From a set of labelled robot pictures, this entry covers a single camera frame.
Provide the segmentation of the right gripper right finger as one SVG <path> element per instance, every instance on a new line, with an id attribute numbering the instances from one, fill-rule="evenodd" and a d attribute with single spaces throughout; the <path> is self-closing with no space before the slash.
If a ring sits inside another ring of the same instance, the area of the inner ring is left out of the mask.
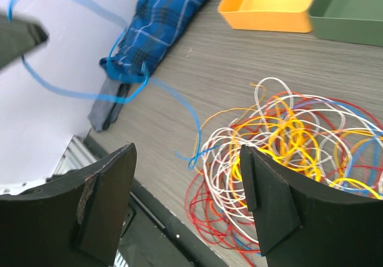
<path id="1" fill-rule="evenodd" d="M 316 182 L 246 145 L 240 167 L 269 266 L 382 265 L 382 201 Z"/>

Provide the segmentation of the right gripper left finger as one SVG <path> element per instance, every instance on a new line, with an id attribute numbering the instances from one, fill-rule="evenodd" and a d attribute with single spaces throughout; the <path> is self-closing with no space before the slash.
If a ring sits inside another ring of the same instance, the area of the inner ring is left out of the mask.
<path id="1" fill-rule="evenodd" d="M 112 266 L 136 167 L 134 144 L 19 195 L 1 196 L 2 266 Z"/>

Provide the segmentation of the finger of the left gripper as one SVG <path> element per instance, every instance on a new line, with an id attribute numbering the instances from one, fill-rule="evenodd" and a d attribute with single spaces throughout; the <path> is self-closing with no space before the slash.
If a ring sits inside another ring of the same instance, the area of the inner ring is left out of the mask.
<path id="1" fill-rule="evenodd" d="M 48 41 L 48 33 L 36 20 L 9 19 L 1 13 L 1 69 Z"/>

